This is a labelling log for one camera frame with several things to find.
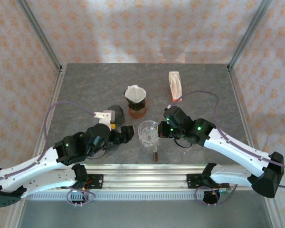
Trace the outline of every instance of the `patterned wallpaper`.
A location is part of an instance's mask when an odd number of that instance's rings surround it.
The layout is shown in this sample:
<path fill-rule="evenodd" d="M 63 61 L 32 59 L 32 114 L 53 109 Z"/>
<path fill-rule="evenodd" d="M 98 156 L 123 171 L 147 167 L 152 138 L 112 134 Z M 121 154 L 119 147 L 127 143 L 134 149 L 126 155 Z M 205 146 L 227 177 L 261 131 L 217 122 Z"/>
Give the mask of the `patterned wallpaper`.
<path fill-rule="evenodd" d="M 235 72 L 254 143 L 285 161 L 285 0 L 272 1 Z M 285 214 L 285 189 L 277 198 Z"/>
<path fill-rule="evenodd" d="M 260 2 L 28 0 L 61 64 L 227 64 Z"/>
<path fill-rule="evenodd" d="M 0 1 L 0 167 L 31 158 L 56 76 L 16 1 Z"/>

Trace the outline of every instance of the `cable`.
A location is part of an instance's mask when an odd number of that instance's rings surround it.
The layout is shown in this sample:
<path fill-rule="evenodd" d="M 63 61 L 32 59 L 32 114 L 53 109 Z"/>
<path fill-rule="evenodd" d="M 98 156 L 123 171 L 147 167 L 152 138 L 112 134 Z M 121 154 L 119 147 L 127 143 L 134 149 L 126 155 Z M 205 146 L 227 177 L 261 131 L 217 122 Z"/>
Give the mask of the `cable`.
<path fill-rule="evenodd" d="M 85 183 L 85 185 L 92 183 L 93 179 L 89 180 L 87 183 Z"/>
<path fill-rule="evenodd" d="M 234 186 L 234 188 L 232 189 L 231 193 L 229 194 L 229 196 L 228 196 L 224 201 L 222 201 L 222 202 L 217 202 L 217 203 L 213 204 L 213 206 L 226 203 L 229 199 L 231 199 L 232 195 L 234 194 L 234 192 L 235 192 L 236 189 L 237 189 L 237 186 L 238 186 L 237 184 Z M 194 195 L 194 199 L 195 199 L 195 201 L 196 201 L 197 203 L 199 203 L 199 204 L 201 204 L 201 205 L 204 205 L 204 206 L 210 206 L 210 205 L 212 205 L 212 204 L 209 204 L 209 203 L 202 203 L 202 202 L 198 201 L 198 199 L 197 199 L 197 192 L 198 192 L 199 189 L 210 189 L 210 190 L 215 194 L 217 200 L 219 200 L 218 195 L 217 195 L 217 193 L 214 191 L 213 188 L 210 188 L 210 187 L 207 187 L 207 186 L 201 186 L 201 187 L 198 187 L 198 188 L 194 191 L 194 194 L 193 194 L 193 195 Z"/>
<path fill-rule="evenodd" d="M 190 143 L 190 146 L 188 146 L 188 147 L 185 147 L 185 146 L 182 146 L 182 145 L 180 145 L 177 141 L 176 141 L 176 138 L 174 138 L 174 142 L 175 142 L 175 144 L 176 145 L 178 145 L 179 147 L 181 147 L 181 148 L 190 148 L 191 146 L 192 146 L 192 144 Z"/>
<path fill-rule="evenodd" d="M 186 97 L 186 96 L 188 96 L 188 95 L 190 95 L 190 94 L 194 94 L 194 93 L 210 94 L 210 95 L 216 97 L 217 102 L 216 102 L 216 104 L 215 104 L 215 106 L 214 106 L 212 116 L 213 116 L 214 124 L 216 125 L 216 128 L 217 128 L 219 134 L 221 135 L 221 137 L 223 137 L 226 141 L 228 141 L 231 145 L 235 146 L 235 147 L 238 148 L 239 150 L 241 150 L 241 151 L 243 151 L 243 152 L 245 152 L 245 153 L 248 153 L 249 155 L 254 156 L 254 157 L 256 157 L 256 158 L 258 158 L 258 159 L 260 159 L 260 160 L 264 160 L 264 161 L 269 162 L 269 163 L 272 163 L 272 164 L 274 164 L 274 165 L 278 165 L 278 166 L 283 167 L 283 168 L 285 169 L 285 165 L 284 165 L 284 164 L 280 164 L 280 163 L 275 162 L 275 161 L 272 161 L 272 160 L 270 160 L 270 159 L 263 158 L 262 156 L 259 156 L 259 155 L 255 154 L 255 153 L 253 153 L 253 152 L 250 152 L 250 151 L 248 151 L 248 150 L 242 148 L 241 146 L 239 146 L 239 145 L 237 145 L 236 143 L 234 143 L 233 141 L 231 141 L 231 140 L 223 133 L 223 131 L 222 131 L 221 128 L 219 127 L 219 124 L 218 124 L 217 119 L 216 119 L 216 111 L 217 111 L 217 107 L 218 107 L 218 105 L 219 105 L 219 96 L 217 96 L 215 93 L 208 92 L 208 91 L 202 91 L 202 90 L 191 91 L 191 92 L 188 92 L 188 93 L 186 93 L 185 95 L 181 96 L 181 97 L 180 97 L 179 99 L 177 99 L 175 102 L 172 102 L 171 106 L 174 106 L 174 104 L 176 104 L 177 102 L 179 102 L 179 100 L 181 100 L 183 97 Z"/>
<path fill-rule="evenodd" d="M 96 195 L 95 195 L 93 192 L 89 191 L 89 190 L 75 189 L 75 188 L 72 188 L 72 187 L 66 187 L 66 188 L 70 189 L 70 191 L 66 194 L 66 200 L 67 200 L 67 202 L 68 202 L 69 204 L 74 205 L 75 207 L 76 207 L 78 204 L 77 204 L 77 203 L 73 203 L 73 202 L 69 199 L 69 195 L 70 195 L 73 191 L 78 191 L 78 192 L 80 192 L 80 193 L 83 195 L 83 197 L 84 197 L 84 202 L 80 202 L 80 206 L 81 206 L 81 207 L 82 207 L 83 205 L 85 205 L 85 204 L 88 204 L 88 203 L 92 202 L 92 201 L 96 198 Z"/>
<path fill-rule="evenodd" d="M 173 138 L 174 138 L 175 144 L 178 145 L 179 147 L 187 149 L 187 148 L 190 148 L 190 147 L 192 146 L 192 143 L 190 143 L 190 146 L 188 146 L 188 147 L 182 146 L 182 145 L 180 145 L 180 144 L 176 141 L 176 135 L 174 134 L 174 132 L 172 132 L 172 136 L 173 136 Z"/>
<path fill-rule="evenodd" d="M 43 134 L 44 134 L 44 139 L 45 139 L 45 145 L 44 145 L 44 148 L 43 148 L 43 152 L 40 154 L 40 156 L 37 158 L 37 160 L 30 164 L 29 166 L 21 169 L 21 170 L 18 170 L 18 171 L 15 171 L 15 172 L 12 172 L 12 173 L 9 173 L 9 174 L 6 174 L 4 175 L 4 177 L 0 177 L 0 181 L 3 180 L 3 179 L 7 179 L 8 177 L 11 177 L 11 176 L 14 176 L 16 174 L 19 174 L 19 173 L 22 173 L 30 168 L 32 168 L 33 166 L 35 166 L 45 155 L 46 151 L 47 151 L 47 147 L 48 147 L 48 134 L 47 134 L 47 120 L 48 120 L 48 115 L 50 113 L 50 111 L 56 106 L 56 105 L 60 105 L 60 104 L 71 104 L 71 105 L 74 105 L 78 108 L 80 108 L 81 110 L 83 110 L 84 112 L 86 113 L 89 113 L 91 115 L 95 115 L 94 112 L 91 112 L 89 111 L 88 109 L 84 108 L 83 106 L 81 105 L 78 105 L 76 104 L 75 102 L 72 102 L 72 101 L 58 101 L 56 103 L 54 103 L 53 105 L 51 105 L 45 115 L 45 118 L 44 118 L 44 122 L 43 122 Z"/>
<path fill-rule="evenodd" d="M 106 154 L 106 152 L 107 152 L 107 149 L 105 150 L 104 154 L 101 155 L 101 156 L 98 157 L 98 158 L 93 158 L 93 157 L 86 157 L 86 158 L 87 158 L 87 159 L 90 159 L 90 160 L 100 159 L 100 158 L 102 158 L 102 157 Z"/>

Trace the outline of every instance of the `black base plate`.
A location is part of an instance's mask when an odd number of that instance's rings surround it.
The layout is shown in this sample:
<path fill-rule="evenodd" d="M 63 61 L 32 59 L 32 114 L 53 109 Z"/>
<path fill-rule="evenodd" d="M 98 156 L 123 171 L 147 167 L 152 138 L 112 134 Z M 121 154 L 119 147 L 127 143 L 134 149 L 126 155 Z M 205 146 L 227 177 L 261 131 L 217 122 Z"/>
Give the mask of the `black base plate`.
<path fill-rule="evenodd" d="M 102 174 L 88 174 L 88 184 L 85 185 L 85 189 L 102 189 L 104 176 Z"/>
<path fill-rule="evenodd" d="M 202 186 L 207 186 L 207 184 L 205 184 L 203 182 L 203 178 L 201 176 L 201 174 L 196 174 L 196 173 L 190 173 L 187 174 L 187 184 L 188 184 L 188 189 L 197 189 L 198 187 L 202 187 Z M 229 188 L 229 184 L 216 184 L 215 186 L 209 186 L 213 189 L 220 189 L 220 188 Z"/>

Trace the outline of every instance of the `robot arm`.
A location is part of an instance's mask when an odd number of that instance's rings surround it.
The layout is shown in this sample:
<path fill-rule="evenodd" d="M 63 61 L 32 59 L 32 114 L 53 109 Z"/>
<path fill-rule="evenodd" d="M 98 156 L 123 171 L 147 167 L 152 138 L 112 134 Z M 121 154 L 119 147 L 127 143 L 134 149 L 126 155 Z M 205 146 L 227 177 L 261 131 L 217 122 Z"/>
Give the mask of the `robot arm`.
<path fill-rule="evenodd" d="M 86 169 L 84 165 L 74 164 L 83 162 L 87 156 L 94 156 L 110 144 L 128 143 L 134 135 L 133 126 L 122 126 L 121 133 L 111 130 L 111 113 L 95 113 L 95 116 L 100 118 L 99 124 L 88 128 L 85 133 L 65 137 L 41 158 L 39 155 L 11 168 L 0 168 L 0 207 L 14 204 L 41 190 L 62 186 L 84 187 L 88 181 Z M 7 176 L 24 168 L 25 171 Z M 59 172 L 53 176 L 48 173 L 52 170 Z"/>
<path fill-rule="evenodd" d="M 274 152 L 269 155 L 266 152 L 255 150 L 223 132 L 229 138 L 229 141 L 226 141 L 213 123 L 204 119 L 193 121 L 176 106 L 167 109 L 164 117 L 168 122 L 159 124 L 159 137 L 184 138 L 192 144 L 215 150 L 245 168 L 226 170 L 226 168 L 215 163 L 209 163 L 202 174 L 205 186 L 211 187 L 212 185 L 222 183 L 240 184 L 252 187 L 254 191 L 262 196 L 268 198 L 275 196 L 284 174 L 284 168 L 258 159 L 229 142 L 232 141 L 243 149 L 259 155 L 261 158 L 284 164 L 281 154 Z"/>

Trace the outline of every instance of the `metal bracket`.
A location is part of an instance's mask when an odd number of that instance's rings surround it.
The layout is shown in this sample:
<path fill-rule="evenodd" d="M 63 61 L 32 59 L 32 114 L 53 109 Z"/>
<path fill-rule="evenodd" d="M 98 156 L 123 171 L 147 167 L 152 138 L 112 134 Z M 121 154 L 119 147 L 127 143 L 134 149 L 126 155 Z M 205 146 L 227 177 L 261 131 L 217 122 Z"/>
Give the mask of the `metal bracket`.
<path fill-rule="evenodd" d="M 202 174 L 199 173 L 189 173 L 187 174 L 187 184 L 188 189 L 197 189 L 202 186 L 207 186 L 207 184 L 204 183 Z M 229 184 L 217 184 L 215 186 L 210 186 L 213 189 L 221 189 L 221 188 L 229 188 Z"/>
<path fill-rule="evenodd" d="M 95 112 L 95 118 L 99 118 L 99 123 L 100 124 L 105 124 L 107 125 L 110 130 L 111 128 L 111 121 L 115 120 L 115 111 L 113 110 L 104 110 L 103 113 L 100 112 Z"/>

